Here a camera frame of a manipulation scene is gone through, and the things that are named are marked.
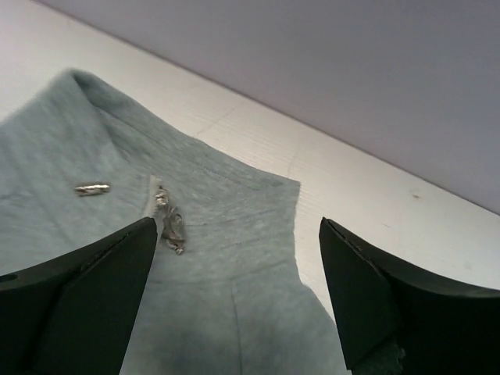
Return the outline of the grey zip-up jacket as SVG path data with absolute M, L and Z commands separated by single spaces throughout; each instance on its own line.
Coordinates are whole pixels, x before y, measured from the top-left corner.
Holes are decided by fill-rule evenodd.
M 334 321 L 298 275 L 300 184 L 181 133 L 68 70 L 1 126 L 1 270 L 89 245 L 165 191 L 182 254 L 155 251 L 124 374 L 344 374 Z

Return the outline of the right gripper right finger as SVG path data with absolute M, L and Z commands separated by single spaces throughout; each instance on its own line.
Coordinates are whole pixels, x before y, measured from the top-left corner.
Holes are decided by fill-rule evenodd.
M 496 374 L 499 293 L 432 273 L 323 219 L 320 252 L 354 374 Z

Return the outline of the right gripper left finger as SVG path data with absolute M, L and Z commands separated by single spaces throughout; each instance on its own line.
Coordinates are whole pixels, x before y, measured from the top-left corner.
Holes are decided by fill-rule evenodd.
M 157 245 L 145 217 L 1 277 L 3 374 L 118 374 Z

